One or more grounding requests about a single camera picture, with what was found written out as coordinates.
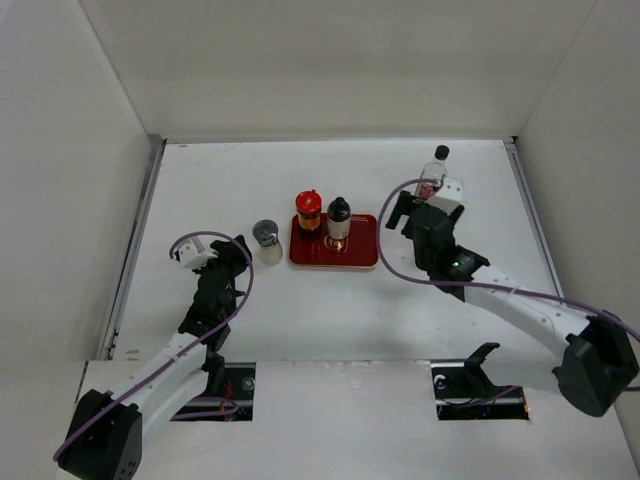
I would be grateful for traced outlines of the black-capped white bottle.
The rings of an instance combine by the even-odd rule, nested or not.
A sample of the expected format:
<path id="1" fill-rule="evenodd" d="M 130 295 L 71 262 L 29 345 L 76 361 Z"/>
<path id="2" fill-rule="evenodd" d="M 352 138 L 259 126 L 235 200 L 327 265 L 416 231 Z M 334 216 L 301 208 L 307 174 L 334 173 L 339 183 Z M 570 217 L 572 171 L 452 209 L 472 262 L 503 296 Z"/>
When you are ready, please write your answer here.
<path id="1" fill-rule="evenodd" d="M 351 227 L 351 207 L 343 197 L 336 197 L 327 208 L 328 239 L 332 242 L 345 240 Z"/>

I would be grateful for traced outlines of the red-capped sauce jar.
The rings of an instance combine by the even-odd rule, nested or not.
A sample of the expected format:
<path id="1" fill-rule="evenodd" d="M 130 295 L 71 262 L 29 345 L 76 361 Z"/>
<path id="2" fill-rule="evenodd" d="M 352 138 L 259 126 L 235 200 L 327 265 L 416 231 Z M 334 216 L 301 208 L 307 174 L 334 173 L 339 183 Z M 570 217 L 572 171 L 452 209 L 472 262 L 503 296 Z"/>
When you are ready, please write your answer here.
<path id="1" fill-rule="evenodd" d="M 295 198 L 297 226 L 302 234 L 314 235 L 321 229 L 322 198 L 314 190 L 300 192 Z"/>

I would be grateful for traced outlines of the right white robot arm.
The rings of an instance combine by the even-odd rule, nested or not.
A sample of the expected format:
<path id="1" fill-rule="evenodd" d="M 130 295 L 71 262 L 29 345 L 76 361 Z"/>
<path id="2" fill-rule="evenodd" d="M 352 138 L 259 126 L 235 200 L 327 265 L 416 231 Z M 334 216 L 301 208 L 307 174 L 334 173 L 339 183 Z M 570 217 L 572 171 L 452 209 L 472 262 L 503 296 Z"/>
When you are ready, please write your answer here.
<path id="1" fill-rule="evenodd" d="M 458 245 L 454 228 L 464 211 L 451 213 L 413 196 L 403 186 L 385 200 L 381 216 L 410 239 L 422 284 L 488 311 L 523 331 L 557 359 L 551 387 L 582 413 L 601 417 L 619 396 L 632 390 L 639 363 L 631 343 L 639 338 L 616 315 L 588 304 L 525 290 L 489 260 Z"/>

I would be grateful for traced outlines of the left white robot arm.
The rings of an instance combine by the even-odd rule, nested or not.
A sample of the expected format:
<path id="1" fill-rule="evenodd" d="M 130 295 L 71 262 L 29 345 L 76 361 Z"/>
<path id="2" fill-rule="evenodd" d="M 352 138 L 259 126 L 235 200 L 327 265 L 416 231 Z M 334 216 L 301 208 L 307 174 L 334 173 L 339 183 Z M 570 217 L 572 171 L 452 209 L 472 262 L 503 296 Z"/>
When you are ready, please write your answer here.
<path id="1" fill-rule="evenodd" d="M 89 390 L 78 400 L 53 455 L 62 471 L 77 479 L 133 478 L 154 432 L 196 396 L 210 399 L 223 390 L 219 351 L 250 294 L 237 289 L 236 279 L 255 269 L 243 236 L 213 236 L 212 256 L 194 270 L 192 304 L 168 343 L 120 385 Z"/>

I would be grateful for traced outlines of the silver-capped glass shaker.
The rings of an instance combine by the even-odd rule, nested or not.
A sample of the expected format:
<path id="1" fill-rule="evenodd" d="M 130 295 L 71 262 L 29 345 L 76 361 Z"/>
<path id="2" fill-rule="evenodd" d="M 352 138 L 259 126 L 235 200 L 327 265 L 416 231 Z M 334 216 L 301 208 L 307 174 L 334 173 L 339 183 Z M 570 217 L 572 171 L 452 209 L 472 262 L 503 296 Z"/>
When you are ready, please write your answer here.
<path id="1" fill-rule="evenodd" d="M 278 264 L 283 258 L 278 225 L 270 219 L 259 220 L 253 226 L 252 234 L 259 245 L 261 260 L 267 265 Z"/>

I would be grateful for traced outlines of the tall clear vinegar bottle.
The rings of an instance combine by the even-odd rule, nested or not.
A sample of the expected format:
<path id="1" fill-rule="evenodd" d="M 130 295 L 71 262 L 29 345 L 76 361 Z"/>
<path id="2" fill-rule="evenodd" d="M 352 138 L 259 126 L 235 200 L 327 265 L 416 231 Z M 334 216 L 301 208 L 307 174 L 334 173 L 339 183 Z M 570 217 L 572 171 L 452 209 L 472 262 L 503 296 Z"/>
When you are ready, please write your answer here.
<path id="1" fill-rule="evenodd" d="M 433 158 L 424 165 L 421 172 L 421 182 L 417 185 L 415 194 L 421 199 L 429 199 L 441 188 L 443 179 L 447 175 L 445 162 L 450 149 L 446 145 L 436 147 Z"/>

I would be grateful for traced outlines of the red rectangular tray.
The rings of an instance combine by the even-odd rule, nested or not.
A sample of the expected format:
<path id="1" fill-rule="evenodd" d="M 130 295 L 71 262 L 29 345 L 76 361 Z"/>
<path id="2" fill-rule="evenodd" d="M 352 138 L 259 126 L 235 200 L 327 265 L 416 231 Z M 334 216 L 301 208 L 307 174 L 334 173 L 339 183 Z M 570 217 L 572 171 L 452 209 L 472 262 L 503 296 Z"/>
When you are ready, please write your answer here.
<path id="1" fill-rule="evenodd" d="M 290 224 L 288 258 L 293 265 L 370 269 L 378 262 L 377 219 L 373 215 L 353 215 L 349 235 L 343 240 L 329 236 L 325 213 L 321 214 L 321 226 L 315 233 L 304 233 L 296 215 Z"/>

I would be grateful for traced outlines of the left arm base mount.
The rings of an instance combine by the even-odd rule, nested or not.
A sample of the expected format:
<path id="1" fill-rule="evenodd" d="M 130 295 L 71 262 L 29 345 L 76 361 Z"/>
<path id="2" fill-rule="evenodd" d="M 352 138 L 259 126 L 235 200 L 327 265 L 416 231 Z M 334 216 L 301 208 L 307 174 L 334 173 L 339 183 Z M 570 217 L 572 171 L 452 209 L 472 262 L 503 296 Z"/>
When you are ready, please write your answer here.
<path id="1" fill-rule="evenodd" d="M 210 374 L 205 391 L 172 418 L 181 422 L 247 422 L 253 419 L 255 363 L 227 363 Z"/>

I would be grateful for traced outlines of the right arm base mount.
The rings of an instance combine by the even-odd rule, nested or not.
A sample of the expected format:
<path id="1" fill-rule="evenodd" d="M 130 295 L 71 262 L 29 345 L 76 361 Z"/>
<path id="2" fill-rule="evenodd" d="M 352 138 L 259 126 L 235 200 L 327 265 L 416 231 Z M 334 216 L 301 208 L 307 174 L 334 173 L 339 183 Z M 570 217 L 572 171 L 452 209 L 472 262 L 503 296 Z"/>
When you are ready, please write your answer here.
<path id="1" fill-rule="evenodd" d="M 523 388 L 498 386 L 482 370 L 487 357 L 499 347 L 499 343 L 484 343 L 467 358 L 430 364 L 440 421 L 529 420 Z"/>

